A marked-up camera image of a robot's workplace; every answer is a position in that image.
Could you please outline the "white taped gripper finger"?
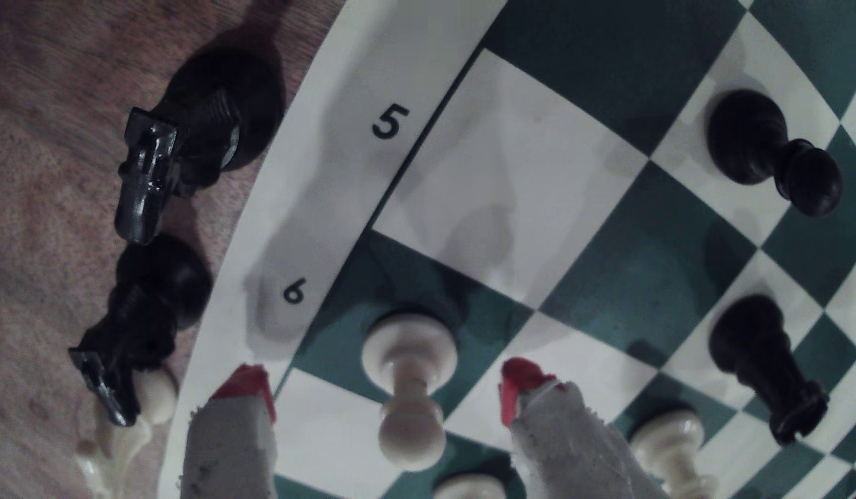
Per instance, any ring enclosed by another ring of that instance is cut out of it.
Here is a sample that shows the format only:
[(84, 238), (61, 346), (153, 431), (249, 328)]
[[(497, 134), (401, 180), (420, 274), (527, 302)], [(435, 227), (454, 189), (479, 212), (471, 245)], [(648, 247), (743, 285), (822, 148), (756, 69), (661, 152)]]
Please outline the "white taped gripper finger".
[(180, 497), (277, 498), (275, 420), (267, 369), (240, 365), (191, 418)]
[(577, 383), (513, 357), (501, 366), (499, 398), (511, 463), (528, 498), (667, 497)]

